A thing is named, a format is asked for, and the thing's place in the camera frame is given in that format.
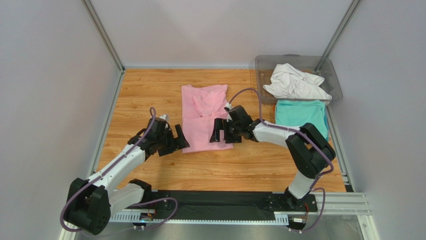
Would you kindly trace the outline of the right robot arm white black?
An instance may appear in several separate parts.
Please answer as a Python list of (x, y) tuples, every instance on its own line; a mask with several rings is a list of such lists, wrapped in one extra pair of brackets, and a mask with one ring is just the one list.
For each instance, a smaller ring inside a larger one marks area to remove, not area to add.
[(303, 206), (326, 168), (333, 170), (336, 152), (329, 142), (312, 123), (291, 128), (259, 118), (253, 120), (241, 105), (225, 110), (227, 118), (214, 120), (210, 143), (234, 144), (246, 139), (287, 148), (297, 172), (284, 191), (283, 203), (290, 209)]

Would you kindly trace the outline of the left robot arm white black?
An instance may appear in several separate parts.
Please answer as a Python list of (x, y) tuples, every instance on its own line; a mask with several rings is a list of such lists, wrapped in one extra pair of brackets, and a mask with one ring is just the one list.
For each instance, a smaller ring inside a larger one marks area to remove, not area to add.
[(69, 232), (100, 234), (115, 214), (127, 208), (156, 203), (150, 184), (131, 180), (117, 186), (150, 156), (160, 157), (190, 147), (182, 127), (175, 125), (176, 136), (165, 115), (152, 117), (146, 128), (131, 137), (110, 163), (87, 179), (76, 178), (69, 187), (67, 201), (60, 213), (60, 224)]

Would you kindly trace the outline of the pink t shirt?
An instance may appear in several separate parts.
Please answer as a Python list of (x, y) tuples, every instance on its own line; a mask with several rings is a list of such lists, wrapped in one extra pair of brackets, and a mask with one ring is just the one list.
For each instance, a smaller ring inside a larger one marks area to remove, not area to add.
[(232, 143), (210, 142), (215, 119), (225, 119), (227, 84), (194, 87), (181, 87), (182, 131), (190, 147), (182, 150), (184, 154), (232, 149)]

